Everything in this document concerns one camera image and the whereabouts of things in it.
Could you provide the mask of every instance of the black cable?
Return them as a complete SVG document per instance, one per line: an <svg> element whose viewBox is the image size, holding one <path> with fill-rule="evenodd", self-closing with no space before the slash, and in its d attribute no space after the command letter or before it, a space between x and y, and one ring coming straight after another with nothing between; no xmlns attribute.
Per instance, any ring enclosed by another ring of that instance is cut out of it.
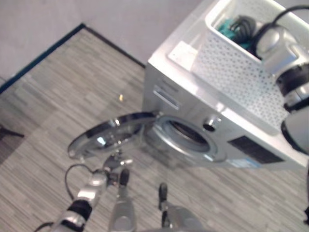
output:
<svg viewBox="0 0 309 232"><path fill-rule="evenodd" d="M38 231L40 231L41 229L43 229L44 227L47 227L47 226L52 227L53 224L54 224L53 222L45 222L41 226L39 226L34 232L38 232Z"/></svg>
<svg viewBox="0 0 309 232"><path fill-rule="evenodd" d="M285 9L284 11L282 11L279 15L277 15L277 17L272 21L272 25L275 25L277 23L277 21L282 18L282 16L284 16L285 14L291 12L291 11L296 11L296 10L309 10L309 5L298 5L298 6L292 6L290 8Z"/></svg>
<svg viewBox="0 0 309 232"><path fill-rule="evenodd" d="M74 167L78 167L78 166L81 166L81 167L84 167L86 168L90 173L94 173L95 171L92 171L88 166L84 165L84 164L81 164L81 163L77 163L77 164L74 164L72 166L70 166L67 171L66 171L66 174L64 176L64 184L65 184L65 187L66 187L66 190L67 190L67 193L69 195L69 197L71 198L71 200L73 201L74 200L74 196L69 188L69 185L68 185L68 173L69 171L74 168Z"/></svg>

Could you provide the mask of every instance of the washing machine drum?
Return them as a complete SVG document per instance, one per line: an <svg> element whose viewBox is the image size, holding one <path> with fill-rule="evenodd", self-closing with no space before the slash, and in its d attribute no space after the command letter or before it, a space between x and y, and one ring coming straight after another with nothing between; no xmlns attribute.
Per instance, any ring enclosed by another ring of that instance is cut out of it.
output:
<svg viewBox="0 0 309 232"><path fill-rule="evenodd" d="M222 162L226 153L203 129L181 118L134 113L103 122L69 145L73 159L149 145L160 153L189 162Z"/></svg>

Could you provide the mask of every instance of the white laundry basket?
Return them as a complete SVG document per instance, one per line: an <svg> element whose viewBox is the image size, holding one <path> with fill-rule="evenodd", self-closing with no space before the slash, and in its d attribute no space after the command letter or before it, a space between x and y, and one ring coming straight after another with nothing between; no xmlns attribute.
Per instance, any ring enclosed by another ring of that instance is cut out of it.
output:
<svg viewBox="0 0 309 232"><path fill-rule="evenodd" d="M191 72L280 131L287 112L283 96L259 59L217 29L237 15L271 22L285 8L272 0L220 0L205 18L207 31ZM278 21L309 49L309 26L292 13Z"/></svg>

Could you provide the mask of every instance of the silver washing machine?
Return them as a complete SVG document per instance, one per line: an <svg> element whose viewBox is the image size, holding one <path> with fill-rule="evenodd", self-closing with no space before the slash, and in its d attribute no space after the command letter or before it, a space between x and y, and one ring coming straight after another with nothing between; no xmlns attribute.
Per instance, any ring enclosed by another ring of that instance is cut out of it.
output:
<svg viewBox="0 0 309 232"><path fill-rule="evenodd" d="M149 59L141 112L88 130L69 146L71 158L143 147L171 166L306 167L308 157L293 150L280 130L190 71L208 6L202 2Z"/></svg>
<svg viewBox="0 0 309 232"><path fill-rule="evenodd" d="M153 57L146 67L142 111L89 129L70 144L71 158L86 159L142 148L169 167L277 170L306 166L306 156L290 148L283 137L278 139L278 135L267 134L212 95L203 99L190 93L183 86L192 88L190 79L168 78L151 64L152 60ZM194 84L202 86L203 82L195 79ZM207 94L206 88L196 90Z"/></svg>

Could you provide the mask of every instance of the gray striped floor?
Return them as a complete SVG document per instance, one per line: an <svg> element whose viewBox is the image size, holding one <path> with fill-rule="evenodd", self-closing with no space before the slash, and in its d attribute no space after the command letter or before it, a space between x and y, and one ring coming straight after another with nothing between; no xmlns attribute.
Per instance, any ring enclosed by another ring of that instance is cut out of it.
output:
<svg viewBox="0 0 309 232"><path fill-rule="evenodd" d="M0 141L1 232L31 232L70 204L63 178L75 161L68 144L104 120L140 111L143 75L139 65L82 30L0 95L0 123L26 135ZM129 186L139 231L160 225L156 190L162 181L169 184L170 201L192 210L207 229L308 231L302 223L306 170L172 170L148 152L127 151L135 160ZM94 169L104 157L86 163ZM72 171L75 193L88 177L82 169ZM106 231L115 194L115 188L107 190L85 231Z"/></svg>

